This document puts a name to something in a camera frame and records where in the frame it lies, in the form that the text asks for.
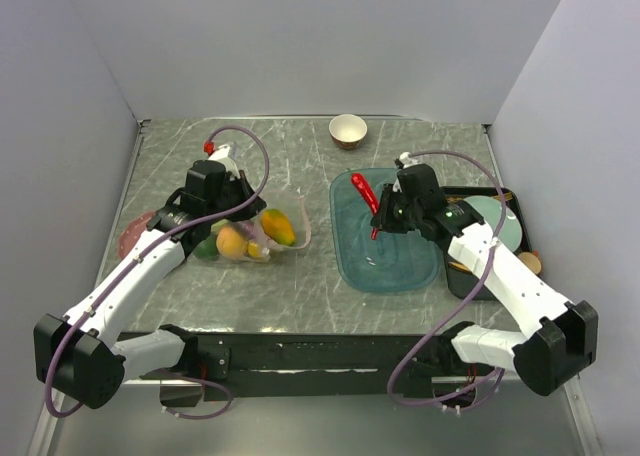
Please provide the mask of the yellow green mango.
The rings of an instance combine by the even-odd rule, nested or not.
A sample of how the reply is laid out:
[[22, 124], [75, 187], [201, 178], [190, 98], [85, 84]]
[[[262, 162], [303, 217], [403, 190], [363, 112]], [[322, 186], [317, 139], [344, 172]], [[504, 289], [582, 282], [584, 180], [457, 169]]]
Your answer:
[[289, 218], [280, 210], [265, 209], [260, 216], [260, 224], [265, 234], [276, 243], [293, 246], [296, 235]]

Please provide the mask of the clear zip top bag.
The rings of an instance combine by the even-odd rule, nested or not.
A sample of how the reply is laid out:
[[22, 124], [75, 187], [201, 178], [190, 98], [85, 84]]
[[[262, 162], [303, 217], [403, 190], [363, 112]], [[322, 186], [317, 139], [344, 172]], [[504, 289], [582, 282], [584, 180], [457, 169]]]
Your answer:
[[258, 215], [241, 221], [222, 219], [193, 255], [201, 260], [267, 262], [278, 252], [305, 248], [311, 226], [304, 197], [269, 189], [262, 194], [268, 203]]

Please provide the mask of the purple eggplant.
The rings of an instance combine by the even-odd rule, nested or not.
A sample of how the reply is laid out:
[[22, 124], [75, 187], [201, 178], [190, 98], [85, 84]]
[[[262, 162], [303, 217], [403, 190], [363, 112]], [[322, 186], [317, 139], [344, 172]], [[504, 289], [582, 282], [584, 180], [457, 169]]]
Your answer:
[[259, 222], [253, 220], [237, 221], [234, 225], [250, 240], [267, 247], [269, 238]]

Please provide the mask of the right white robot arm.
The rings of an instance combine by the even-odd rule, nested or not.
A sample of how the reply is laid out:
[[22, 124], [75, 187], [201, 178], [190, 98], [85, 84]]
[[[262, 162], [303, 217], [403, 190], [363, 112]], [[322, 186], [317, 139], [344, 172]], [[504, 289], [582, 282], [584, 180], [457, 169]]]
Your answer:
[[573, 303], [530, 271], [465, 201], [450, 203], [434, 170], [405, 152], [394, 183], [384, 187], [373, 228], [386, 233], [417, 231], [465, 265], [516, 321], [515, 332], [460, 323], [437, 351], [439, 366], [460, 374], [470, 364], [513, 371], [534, 393], [548, 396], [596, 359], [598, 314], [586, 301]]

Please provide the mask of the red chili pepper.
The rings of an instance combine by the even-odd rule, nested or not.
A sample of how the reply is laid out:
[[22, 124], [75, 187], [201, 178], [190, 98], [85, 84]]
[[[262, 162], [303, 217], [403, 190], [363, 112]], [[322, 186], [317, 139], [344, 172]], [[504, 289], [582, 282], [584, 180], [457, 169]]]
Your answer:
[[351, 184], [367, 204], [371, 214], [375, 216], [379, 210], [379, 202], [369, 182], [361, 173], [357, 172], [351, 174], [350, 180]]

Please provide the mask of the orange fruit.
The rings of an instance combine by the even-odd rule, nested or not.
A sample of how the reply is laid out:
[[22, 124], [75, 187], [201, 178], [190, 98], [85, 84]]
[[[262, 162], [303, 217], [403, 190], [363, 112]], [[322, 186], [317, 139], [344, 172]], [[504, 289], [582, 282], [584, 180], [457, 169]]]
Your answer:
[[216, 238], [216, 248], [221, 256], [230, 260], [239, 260], [247, 252], [247, 238], [231, 226], [220, 229]]

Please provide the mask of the yellow lemon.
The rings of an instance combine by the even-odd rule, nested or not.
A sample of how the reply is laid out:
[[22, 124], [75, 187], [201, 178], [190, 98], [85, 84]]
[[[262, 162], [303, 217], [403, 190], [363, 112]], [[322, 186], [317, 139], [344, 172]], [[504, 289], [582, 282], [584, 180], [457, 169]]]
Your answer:
[[269, 249], [254, 241], [250, 241], [247, 246], [247, 254], [254, 259], [266, 259], [269, 256]]

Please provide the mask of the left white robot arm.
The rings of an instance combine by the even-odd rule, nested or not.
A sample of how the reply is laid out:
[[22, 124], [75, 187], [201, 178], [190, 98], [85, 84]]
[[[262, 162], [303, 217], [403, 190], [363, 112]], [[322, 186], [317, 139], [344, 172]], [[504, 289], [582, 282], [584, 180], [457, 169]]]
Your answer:
[[231, 144], [206, 144], [185, 184], [148, 221], [134, 247], [84, 300], [63, 316], [44, 315], [34, 328], [36, 374], [54, 390], [91, 409], [105, 405], [121, 384], [156, 370], [184, 378], [198, 366], [196, 338], [164, 326], [120, 341], [121, 332], [157, 285], [222, 219], [255, 216], [264, 201], [235, 161]]

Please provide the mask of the pale green cabbage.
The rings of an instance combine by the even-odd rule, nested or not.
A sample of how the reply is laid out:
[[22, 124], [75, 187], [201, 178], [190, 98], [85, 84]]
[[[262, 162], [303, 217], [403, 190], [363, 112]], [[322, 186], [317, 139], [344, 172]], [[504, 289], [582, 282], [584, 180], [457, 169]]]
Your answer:
[[212, 234], [217, 234], [220, 232], [220, 230], [225, 227], [228, 224], [228, 221], [226, 219], [217, 221], [216, 223], [214, 223], [211, 226], [211, 233]]

